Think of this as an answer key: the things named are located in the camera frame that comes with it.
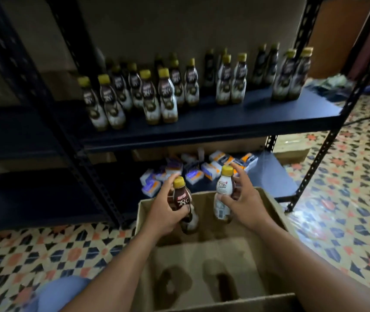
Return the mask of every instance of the black metal shelving unit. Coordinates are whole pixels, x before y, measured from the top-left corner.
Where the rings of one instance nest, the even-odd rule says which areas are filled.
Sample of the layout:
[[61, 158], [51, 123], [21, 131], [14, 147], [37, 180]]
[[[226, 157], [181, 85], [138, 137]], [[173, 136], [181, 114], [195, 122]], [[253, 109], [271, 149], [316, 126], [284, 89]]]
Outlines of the black metal shelving unit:
[[[96, 79], [101, 71], [77, 0], [46, 1], [78, 71]], [[298, 52], [309, 41], [321, 2], [306, 2], [295, 41]], [[260, 136], [268, 136], [265, 151], [249, 176], [278, 201], [289, 202], [290, 212], [369, 83], [370, 62], [343, 108], [308, 90], [296, 101], [276, 103], [270, 100], [270, 89], [262, 89], [247, 92], [242, 105], [216, 107], [213, 96], [204, 97], [198, 109], [182, 113], [175, 124], [149, 127], [143, 119], [132, 118], [122, 131], [96, 132], [82, 101], [54, 103], [0, 6], [0, 74], [21, 100], [21, 106], [0, 109], [0, 160], [59, 155], [68, 165], [0, 175], [1, 230], [95, 221], [118, 226], [134, 219], [139, 200], [145, 198], [139, 177], [160, 162], [135, 163], [128, 169], [125, 162], [93, 166], [88, 153], [113, 151], [126, 158], [126, 151], [138, 148]], [[297, 186], [272, 153], [277, 136], [326, 130], [326, 140]], [[214, 187], [204, 180], [190, 189]]]

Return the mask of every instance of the open cardboard box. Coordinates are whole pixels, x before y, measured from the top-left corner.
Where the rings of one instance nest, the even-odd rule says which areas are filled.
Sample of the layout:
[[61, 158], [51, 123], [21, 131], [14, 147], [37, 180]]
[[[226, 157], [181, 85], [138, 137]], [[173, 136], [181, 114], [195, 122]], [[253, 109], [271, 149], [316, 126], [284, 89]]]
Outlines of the open cardboard box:
[[[261, 188], [261, 198], [282, 228], [297, 238], [281, 206]], [[198, 231], [179, 225], [152, 251], [132, 311], [302, 311], [267, 247], [237, 220], [214, 218], [215, 192], [193, 194]], [[153, 199], [139, 203], [136, 232]]]

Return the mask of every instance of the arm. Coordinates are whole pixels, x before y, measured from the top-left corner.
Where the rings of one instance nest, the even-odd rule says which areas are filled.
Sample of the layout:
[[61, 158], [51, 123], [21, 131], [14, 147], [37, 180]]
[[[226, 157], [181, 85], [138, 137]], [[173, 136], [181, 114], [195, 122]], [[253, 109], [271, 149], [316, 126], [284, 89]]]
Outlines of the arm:
[[293, 285], [303, 308], [317, 311], [370, 311], [370, 289], [340, 273], [287, 231], [279, 227], [267, 213], [260, 195], [247, 174], [237, 165], [235, 178], [241, 184], [234, 200], [222, 195], [221, 201], [238, 220], [260, 236], [278, 260]]
[[107, 267], [63, 309], [63, 312], [127, 312], [146, 260], [159, 238], [170, 233], [189, 210], [172, 211], [167, 195], [177, 174], [162, 186], [140, 232]]

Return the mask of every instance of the left hand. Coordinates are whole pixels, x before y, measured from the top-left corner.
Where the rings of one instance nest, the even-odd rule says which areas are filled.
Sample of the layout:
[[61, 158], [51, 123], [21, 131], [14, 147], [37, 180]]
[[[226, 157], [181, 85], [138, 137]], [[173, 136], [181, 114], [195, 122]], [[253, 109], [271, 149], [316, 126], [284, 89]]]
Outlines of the left hand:
[[163, 183], [143, 225], [143, 230], [156, 240], [171, 233], [176, 224], [189, 213], [188, 207], [185, 206], [177, 211], [173, 211], [167, 202], [167, 195], [169, 194], [173, 180], [178, 176], [178, 173], [172, 174]]

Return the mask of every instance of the tiled floor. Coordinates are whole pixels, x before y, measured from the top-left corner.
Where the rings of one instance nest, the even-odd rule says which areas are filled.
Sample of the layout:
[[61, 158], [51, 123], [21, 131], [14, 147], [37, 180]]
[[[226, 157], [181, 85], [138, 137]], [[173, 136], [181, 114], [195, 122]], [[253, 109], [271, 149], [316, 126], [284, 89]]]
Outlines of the tiled floor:
[[[370, 97], [363, 97], [352, 119], [368, 115]], [[302, 179], [325, 135], [307, 136], [310, 156], [287, 167], [295, 180]], [[289, 218], [308, 247], [370, 287], [370, 120], [341, 131]], [[131, 233], [101, 223], [0, 232], [0, 311], [19, 310], [50, 280], [94, 277]]]

